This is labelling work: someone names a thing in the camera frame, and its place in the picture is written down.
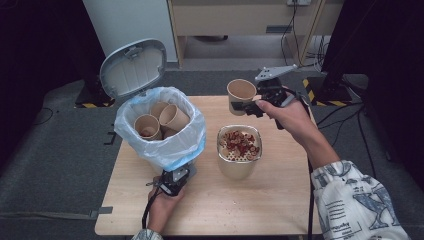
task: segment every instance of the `wooden table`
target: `wooden table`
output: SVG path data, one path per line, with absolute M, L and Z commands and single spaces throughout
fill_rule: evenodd
M 267 116 L 234 116 L 227 96 L 192 96 L 205 116 L 206 146 L 196 160 L 197 174 L 187 183 L 164 235 L 301 235 L 307 233 L 309 175 L 306 153 L 287 131 Z M 225 125 L 258 129 L 263 155 L 247 179 L 226 178 L 218 168 L 216 138 Z M 146 160 L 123 141 L 95 226 L 98 235 L 133 235 L 141 229 L 147 194 L 155 174 Z M 314 213 L 314 234 L 321 233 Z

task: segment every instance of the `plastic bag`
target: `plastic bag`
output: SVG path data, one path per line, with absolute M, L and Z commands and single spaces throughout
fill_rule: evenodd
M 135 120 L 148 114 L 150 107 L 158 102 L 176 104 L 190 117 L 185 128 L 165 140 L 146 141 L 134 129 Z M 187 96 L 174 87 L 149 89 L 126 101 L 117 112 L 115 132 L 134 148 L 137 154 L 165 171 L 172 171 L 194 161 L 203 151 L 206 142 L 206 125 L 203 114 Z

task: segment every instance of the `gray floor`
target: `gray floor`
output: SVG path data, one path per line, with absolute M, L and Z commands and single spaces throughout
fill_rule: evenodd
M 283 49 L 287 59 L 284 60 L 280 41 L 280 36 L 230 36 L 226 41 L 189 38 L 182 67 L 168 69 L 178 73 L 172 75 L 175 79 L 169 79 L 170 74 L 165 75 L 166 82 L 167 84 L 173 84 L 172 81 L 178 82 L 179 85 L 176 87 L 187 89 L 193 89 L 196 86 L 196 92 L 203 93 L 203 91 L 210 91 L 208 88 L 212 84 L 208 85 L 208 83 L 214 81 L 214 78 L 219 78 L 219 75 L 210 72 L 202 73 L 203 84 L 197 86 L 190 83 L 193 85 L 187 86 L 186 84 L 189 83 L 184 83 L 184 79 L 192 78 L 196 74 L 191 71 L 230 71 L 225 75 L 228 78 L 234 76 L 251 78 L 256 72 L 246 70 L 257 71 L 262 67 L 284 66 L 285 61 L 288 65 L 293 64 L 293 58 L 285 42 L 283 42 Z M 311 52 L 316 52 L 318 45 L 316 42 L 313 41 L 311 44 Z M 307 61 L 304 64 L 311 64 L 314 59 Z M 321 75 L 317 68 L 319 66 L 298 69 L 284 78 L 283 84 L 300 89 L 302 85 L 298 80 L 306 76 Z M 365 76 L 347 77 L 360 84 L 366 82 Z M 82 85 L 82 81 L 75 82 L 56 89 L 46 96 L 45 107 L 53 110 L 54 117 L 48 121 L 48 124 L 34 127 L 33 131 L 28 133 L 26 141 L 22 142 L 20 151 L 15 156 L 16 159 L 10 171 L 4 175 L 5 178 L 0 179 L 1 212 L 23 210 L 48 212 L 61 209 L 63 212 L 83 215 L 98 209 L 101 205 L 121 139 L 118 137 L 113 145 L 104 145 L 111 139 L 108 133 L 113 130 L 111 124 L 114 122 L 116 110 L 73 108 L 73 100 L 77 97 Z M 334 109 L 334 107 L 312 107 L 317 121 Z M 356 110 L 358 107 L 339 111 L 326 123 L 344 119 Z M 48 111 L 43 110 L 36 121 L 43 121 L 49 115 Z M 376 165 L 377 177 L 391 193 L 398 218 L 405 230 L 412 239 L 421 239 L 424 235 L 422 205 L 424 194 L 401 164 L 387 161 L 385 149 L 380 144 L 369 119 L 365 116 L 361 118 L 368 144 L 372 146 L 371 155 Z M 359 134 L 357 121 L 346 121 L 340 131 L 338 131 L 339 126 L 324 128 L 323 133 L 331 143 L 335 143 L 334 148 L 342 158 L 354 161 L 364 173 L 371 174 L 370 161 Z M 51 144 L 46 146 L 43 142 L 47 141 Z M 41 170 L 32 171 L 40 165 L 43 166 Z M 63 189 L 61 186 L 69 186 L 70 189 L 75 190 L 69 192 L 66 187 Z M 93 231 L 95 225 L 93 220 L 47 221 L 0 219 L 0 239 L 124 239 L 96 236 Z

